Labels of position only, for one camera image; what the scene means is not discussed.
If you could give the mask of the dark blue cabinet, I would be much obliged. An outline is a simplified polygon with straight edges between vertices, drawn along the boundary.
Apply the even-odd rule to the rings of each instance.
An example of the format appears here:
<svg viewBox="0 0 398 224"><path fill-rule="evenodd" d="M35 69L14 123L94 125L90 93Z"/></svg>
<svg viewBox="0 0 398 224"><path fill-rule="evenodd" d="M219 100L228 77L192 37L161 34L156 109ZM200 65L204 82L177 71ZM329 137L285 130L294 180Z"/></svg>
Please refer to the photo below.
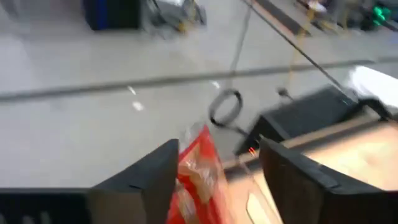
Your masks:
<svg viewBox="0 0 398 224"><path fill-rule="evenodd" d="M143 0L81 0L92 30L134 29L142 26Z"/></svg>

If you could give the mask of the green object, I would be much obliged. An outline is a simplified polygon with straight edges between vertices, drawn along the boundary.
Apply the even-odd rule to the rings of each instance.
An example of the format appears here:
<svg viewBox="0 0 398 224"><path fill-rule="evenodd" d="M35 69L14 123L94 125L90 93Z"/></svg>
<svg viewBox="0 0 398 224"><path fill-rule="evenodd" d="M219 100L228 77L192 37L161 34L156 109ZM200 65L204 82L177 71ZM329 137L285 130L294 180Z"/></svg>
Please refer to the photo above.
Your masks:
<svg viewBox="0 0 398 224"><path fill-rule="evenodd" d="M373 7L373 23L377 26L384 24L391 16L391 10L384 6Z"/></svg>

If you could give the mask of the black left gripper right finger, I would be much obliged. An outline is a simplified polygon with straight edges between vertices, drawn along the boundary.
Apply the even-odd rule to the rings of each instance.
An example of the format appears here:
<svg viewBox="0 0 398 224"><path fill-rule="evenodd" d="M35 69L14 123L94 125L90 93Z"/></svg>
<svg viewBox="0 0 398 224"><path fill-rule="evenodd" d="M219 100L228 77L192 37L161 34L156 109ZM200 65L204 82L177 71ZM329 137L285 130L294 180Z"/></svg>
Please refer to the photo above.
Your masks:
<svg viewBox="0 0 398 224"><path fill-rule="evenodd" d="M270 139L259 160L284 224L398 224L398 190L382 190Z"/></svg>

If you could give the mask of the white plastic bag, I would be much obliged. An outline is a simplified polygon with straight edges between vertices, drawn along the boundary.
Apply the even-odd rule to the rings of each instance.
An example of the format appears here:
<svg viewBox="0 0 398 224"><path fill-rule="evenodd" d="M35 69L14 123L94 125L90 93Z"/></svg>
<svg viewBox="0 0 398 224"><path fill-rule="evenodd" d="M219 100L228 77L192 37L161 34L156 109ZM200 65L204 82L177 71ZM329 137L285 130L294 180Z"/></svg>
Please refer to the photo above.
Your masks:
<svg viewBox="0 0 398 224"><path fill-rule="evenodd" d="M345 87L359 99L374 98L384 106L398 110L398 78L368 67L356 66L349 71Z"/></svg>

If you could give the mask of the thin black rod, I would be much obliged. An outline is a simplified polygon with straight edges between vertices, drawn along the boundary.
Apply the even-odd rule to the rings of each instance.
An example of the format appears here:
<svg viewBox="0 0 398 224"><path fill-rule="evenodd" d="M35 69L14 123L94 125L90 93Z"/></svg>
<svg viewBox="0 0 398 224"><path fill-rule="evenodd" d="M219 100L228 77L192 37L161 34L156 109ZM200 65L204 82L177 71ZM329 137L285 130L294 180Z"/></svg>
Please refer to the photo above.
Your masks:
<svg viewBox="0 0 398 224"><path fill-rule="evenodd" d="M284 33L282 33L278 28L276 28L270 21L268 21L266 18L263 17L265 22L268 23L269 26L271 26L284 40L286 40L294 48L292 61L289 65L289 72L288 72L286 81L284 82L284 84L281 87L279 87L277 89L278 95L282 98L288 98L290 100L293 100L293 98L291 97L291 95L289 93L289 88L294 79L294 65L295 65L295 61L296 61L298 55L302 55L303 57L305 57L316 69L318 69L327 79L329 79L329 81L332 82L332 84L337 89L344 92L344 87L336 79L334 79L329 73L327 73L323 67L321 67L319 64L317 64L316 61L314 61L312 58L310 58L302 50L303 38L305 37L305 29L307 28L307 26L310 25L310 23L312 22L314 17L315 17L315 11L313 9L309 9L309 11L307 12L308 21L304 25L304 28L300 29L295 42L293 40L291 40L289 37L287 37Z"/></svg>

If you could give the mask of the red popcorn bag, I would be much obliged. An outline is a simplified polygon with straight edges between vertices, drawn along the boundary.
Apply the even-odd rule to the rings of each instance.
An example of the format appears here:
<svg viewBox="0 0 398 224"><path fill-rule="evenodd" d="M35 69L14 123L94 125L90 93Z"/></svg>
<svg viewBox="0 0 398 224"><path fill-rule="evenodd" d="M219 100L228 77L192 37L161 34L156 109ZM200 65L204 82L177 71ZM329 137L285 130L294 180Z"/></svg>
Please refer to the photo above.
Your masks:
<svg viewBox="0 0 398 224"><path fill-rule="evenodd" d="M180 137L176 186L166 224L234 224L223 166L205 123Z"/></svg>

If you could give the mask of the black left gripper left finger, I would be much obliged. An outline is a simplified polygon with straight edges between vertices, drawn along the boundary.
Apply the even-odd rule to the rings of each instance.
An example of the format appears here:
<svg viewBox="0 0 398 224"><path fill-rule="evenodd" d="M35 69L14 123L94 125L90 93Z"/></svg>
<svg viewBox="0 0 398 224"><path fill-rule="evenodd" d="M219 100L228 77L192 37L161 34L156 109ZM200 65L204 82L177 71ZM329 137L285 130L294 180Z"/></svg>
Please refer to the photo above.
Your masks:
<svg viewBox="0 0 398 224"><path fill-rule="evenodd" d="M165 224L178 139L88 188L0 188L0 224Z"/></svg>

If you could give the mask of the black perforated computer case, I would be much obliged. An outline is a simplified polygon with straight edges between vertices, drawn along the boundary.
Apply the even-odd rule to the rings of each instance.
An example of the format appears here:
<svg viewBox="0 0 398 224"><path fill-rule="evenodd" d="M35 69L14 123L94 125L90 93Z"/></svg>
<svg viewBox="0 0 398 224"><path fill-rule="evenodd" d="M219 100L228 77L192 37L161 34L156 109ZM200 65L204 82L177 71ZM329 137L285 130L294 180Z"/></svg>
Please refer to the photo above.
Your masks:
<svg viewBox="0 0 398 224"><path fill-rule="evenodd" d="M237 148L237 155L257 149L261 138L283 142L333 126L346 119L358 102L334 86L261 112L252 129Z"/></svg>

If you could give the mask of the grey equipment pile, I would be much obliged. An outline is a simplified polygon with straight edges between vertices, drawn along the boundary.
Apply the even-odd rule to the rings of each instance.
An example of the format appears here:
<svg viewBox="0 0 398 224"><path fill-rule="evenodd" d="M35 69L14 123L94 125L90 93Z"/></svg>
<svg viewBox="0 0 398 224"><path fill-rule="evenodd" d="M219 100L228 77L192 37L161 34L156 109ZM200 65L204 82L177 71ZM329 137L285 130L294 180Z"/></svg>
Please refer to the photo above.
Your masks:
<svg viewBox="0 0 398 224"><path fill-rule="evenodd" d="M149 21L156 27L169 27L184 34L189 25L206 26L206 9L197 0L146 0Z"/></svg>

